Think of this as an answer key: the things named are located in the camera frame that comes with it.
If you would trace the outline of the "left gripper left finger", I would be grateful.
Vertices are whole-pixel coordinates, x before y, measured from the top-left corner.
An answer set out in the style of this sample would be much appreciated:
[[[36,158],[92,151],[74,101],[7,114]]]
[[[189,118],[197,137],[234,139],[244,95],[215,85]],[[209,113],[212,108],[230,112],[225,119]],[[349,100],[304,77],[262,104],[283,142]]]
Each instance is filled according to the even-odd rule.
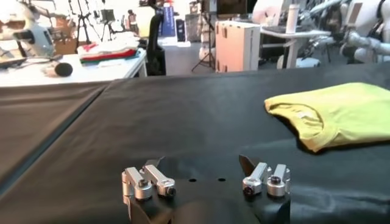
[[[176,182],[167,177],[158,169],[159,159],[150,159],[138,170],[136,167],[127,167],[121,173],[122,199],[125,205],[130,199],[145,201],[152,197],[153,191],[163,198],[173,198],[176,195]]]

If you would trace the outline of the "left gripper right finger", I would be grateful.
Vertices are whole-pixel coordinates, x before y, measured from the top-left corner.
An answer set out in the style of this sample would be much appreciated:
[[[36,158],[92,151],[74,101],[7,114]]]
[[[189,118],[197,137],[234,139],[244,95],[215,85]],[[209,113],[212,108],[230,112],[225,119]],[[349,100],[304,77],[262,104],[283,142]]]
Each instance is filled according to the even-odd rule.
[[[240,166],[245,174],[242,190],[245,196],[253,197],[266,192],[271,197],[284,197],[290,194],[291,171],[285,164],[275,169],[267,163],[254,164],[247,156],[239,155]]]

